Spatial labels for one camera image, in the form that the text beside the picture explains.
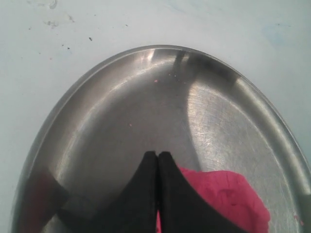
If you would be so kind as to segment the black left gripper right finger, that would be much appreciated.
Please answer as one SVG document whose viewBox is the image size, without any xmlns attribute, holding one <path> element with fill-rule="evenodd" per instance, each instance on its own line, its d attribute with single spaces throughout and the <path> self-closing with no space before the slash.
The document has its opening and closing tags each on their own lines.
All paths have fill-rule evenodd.
<svg viewBox="0 0 311 233">
<path fill-rule="evenodd" d="M 163 233 L 244 233 L 194 190 L 182 175 L 172 155 L 158 156 L 161 194 L 159 212 Z"/>
</svg>

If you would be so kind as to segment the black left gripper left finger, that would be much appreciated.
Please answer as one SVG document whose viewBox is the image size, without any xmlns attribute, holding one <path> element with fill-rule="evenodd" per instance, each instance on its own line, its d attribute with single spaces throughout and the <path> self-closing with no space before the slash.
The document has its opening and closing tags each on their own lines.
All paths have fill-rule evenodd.
<svg viewBox="0 0 311 233">
<path fill-rule="evenodd" d="M 97 214 L 98 233 L 155 233 L 157 156 L 144 154 L 134 176 L 107 209 Z"/>
</svg>

